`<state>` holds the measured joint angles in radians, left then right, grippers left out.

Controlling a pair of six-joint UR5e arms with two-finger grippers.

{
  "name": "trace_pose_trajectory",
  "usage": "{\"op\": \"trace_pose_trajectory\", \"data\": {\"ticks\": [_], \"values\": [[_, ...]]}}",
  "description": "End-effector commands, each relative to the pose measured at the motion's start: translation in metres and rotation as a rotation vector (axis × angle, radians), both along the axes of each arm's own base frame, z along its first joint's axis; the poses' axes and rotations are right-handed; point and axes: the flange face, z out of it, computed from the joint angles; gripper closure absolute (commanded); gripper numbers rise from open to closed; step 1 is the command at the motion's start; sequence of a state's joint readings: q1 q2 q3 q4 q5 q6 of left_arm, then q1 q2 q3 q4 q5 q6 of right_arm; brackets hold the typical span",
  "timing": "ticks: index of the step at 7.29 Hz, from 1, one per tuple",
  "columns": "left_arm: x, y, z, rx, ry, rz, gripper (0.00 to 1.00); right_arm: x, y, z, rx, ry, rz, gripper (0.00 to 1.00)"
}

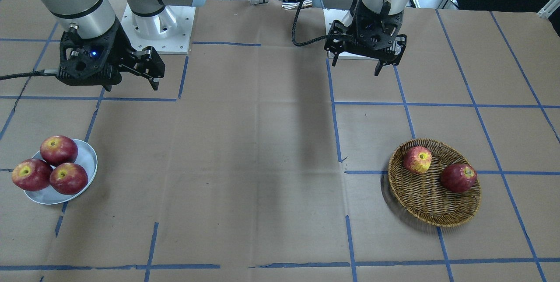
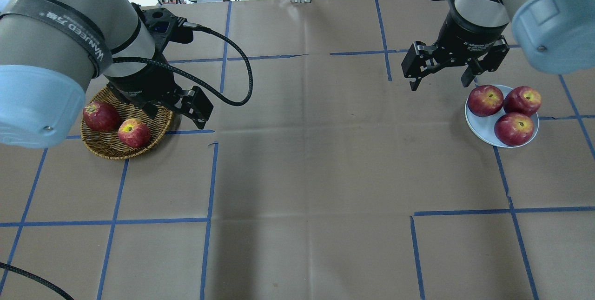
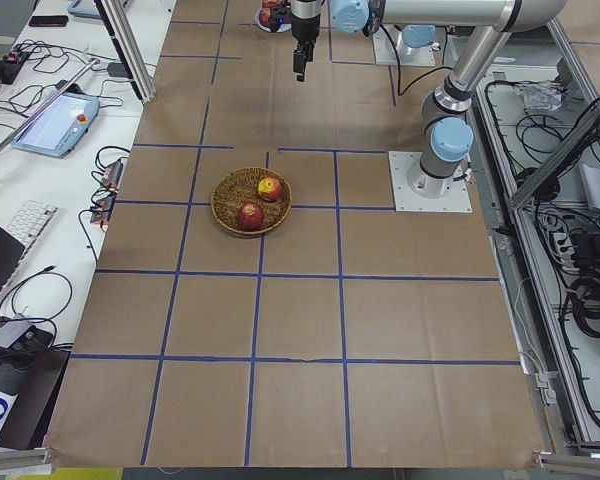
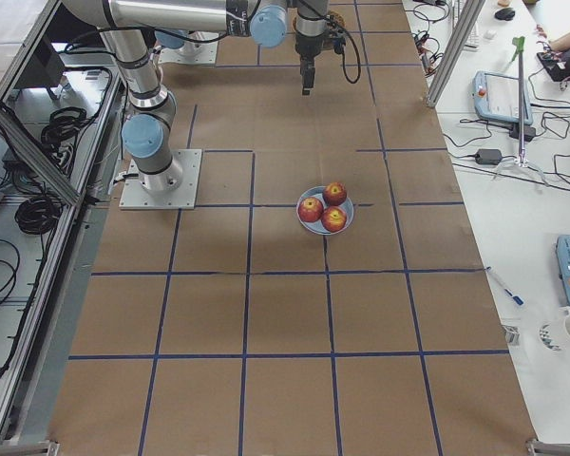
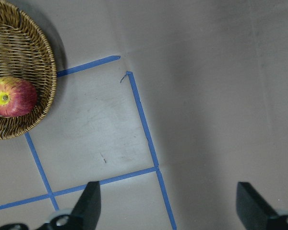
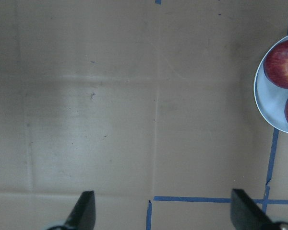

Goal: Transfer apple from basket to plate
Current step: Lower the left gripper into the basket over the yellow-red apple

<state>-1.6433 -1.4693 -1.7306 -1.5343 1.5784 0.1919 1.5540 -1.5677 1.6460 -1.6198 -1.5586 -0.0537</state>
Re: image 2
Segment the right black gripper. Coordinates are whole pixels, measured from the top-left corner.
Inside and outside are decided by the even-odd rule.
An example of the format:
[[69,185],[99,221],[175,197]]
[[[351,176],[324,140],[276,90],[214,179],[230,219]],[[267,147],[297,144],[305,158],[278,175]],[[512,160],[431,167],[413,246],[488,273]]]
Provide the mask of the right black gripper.
[[412,43],[402,61],[403,76],[414,92],[429,74],[466,65],[461,84],[469,87],[475,77],[497,70],[506,58],[510,47],[502,34],[504,28],[475,25],[457,12],[448,12],[433,45]]

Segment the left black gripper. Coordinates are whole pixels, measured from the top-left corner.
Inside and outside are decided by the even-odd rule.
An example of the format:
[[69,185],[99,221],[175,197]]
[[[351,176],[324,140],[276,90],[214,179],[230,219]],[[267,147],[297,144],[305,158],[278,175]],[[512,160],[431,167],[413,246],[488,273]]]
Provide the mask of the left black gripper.
[[158,114],[158,105],[174,107],[179,115],[189,118],[198,130],[203,130],[210,120],[214,105],[202,88],[193,86],[182,90],[172,73],[135,73],[127,77],[110,77],[107,88],[116,99],[126,105],[142,111],[154,119]]

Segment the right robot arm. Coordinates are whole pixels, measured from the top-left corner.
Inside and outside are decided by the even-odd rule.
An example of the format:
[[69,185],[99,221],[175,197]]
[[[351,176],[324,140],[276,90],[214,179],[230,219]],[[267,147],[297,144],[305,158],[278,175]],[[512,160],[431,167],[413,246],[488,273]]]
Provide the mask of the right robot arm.
[[466,67],[461,83],[497,70],[509,51],[510,28],[529,64],[542,73],[567,74],[595,64],[595,0],[431,0],[449,11],[434,44],[415,41],[402,71],[415,91],[424,77]]

